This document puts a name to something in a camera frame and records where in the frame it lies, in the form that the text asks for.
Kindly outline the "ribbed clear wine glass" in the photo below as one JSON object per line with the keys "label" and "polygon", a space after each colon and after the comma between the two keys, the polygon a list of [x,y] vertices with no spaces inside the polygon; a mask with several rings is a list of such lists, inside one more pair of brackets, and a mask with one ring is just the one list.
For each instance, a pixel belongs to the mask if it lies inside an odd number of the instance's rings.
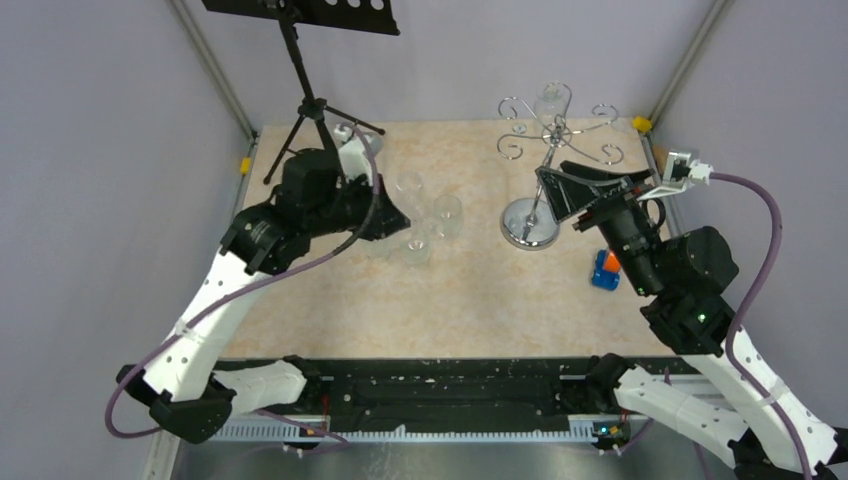
{"label": "ribbed clear wine glass", "polygon": [[398,241],[395,238],[386,238],[368,242],[366,255],[372,261],[388,261],[397,248]]}

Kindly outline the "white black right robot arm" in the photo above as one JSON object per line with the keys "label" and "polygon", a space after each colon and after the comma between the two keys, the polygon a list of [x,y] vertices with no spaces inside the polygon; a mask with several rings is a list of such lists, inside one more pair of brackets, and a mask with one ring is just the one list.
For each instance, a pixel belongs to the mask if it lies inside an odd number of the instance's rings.
{"label": "white black right robot arm", "polygon": [[703,401],[616,354],[585,377],[596,410],[646,415],[699,444],[739,479],[829,479],[847,459],[847,432],[819,420],[759,354],[743,309],[724,300],[738,266],[724,237],[701,227],[665,239],[646,204],[705,185],[714,171],[671,160],[659,181],[648,170],[615,174],[573,162],[540,167],[537,178],[555,221],[598,229],[635,292],[653,334],[722,394]]}

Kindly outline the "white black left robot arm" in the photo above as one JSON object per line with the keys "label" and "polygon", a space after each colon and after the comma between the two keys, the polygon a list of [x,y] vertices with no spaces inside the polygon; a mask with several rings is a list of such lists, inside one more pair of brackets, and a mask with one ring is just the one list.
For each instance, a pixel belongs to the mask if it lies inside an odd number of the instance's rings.
{"label": "white black left robot arm", "polygon": [[269,197],[236,215],[168,337],[121,370],[118,391],[145,405],[157,430],[194,444],[236,415],[286,404],[297,413],[314,410],[321,388],[302,360],[221,370],[224,347],[270,285],[315,267],[307,259],[314,239],[342,233],[351,246],[409,224],[385,193],[372,147],[298,151]]}

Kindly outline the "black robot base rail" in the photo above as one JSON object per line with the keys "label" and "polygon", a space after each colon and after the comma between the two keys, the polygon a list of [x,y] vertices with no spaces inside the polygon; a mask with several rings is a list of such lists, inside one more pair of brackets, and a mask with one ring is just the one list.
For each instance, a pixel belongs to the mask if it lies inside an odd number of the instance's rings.
{"label": "black robot base rail", "polygon": [[350,443],[594,442],[637,415],[585,390],[593,357],[308,359],[303,399],[230,418],[220,440]]}

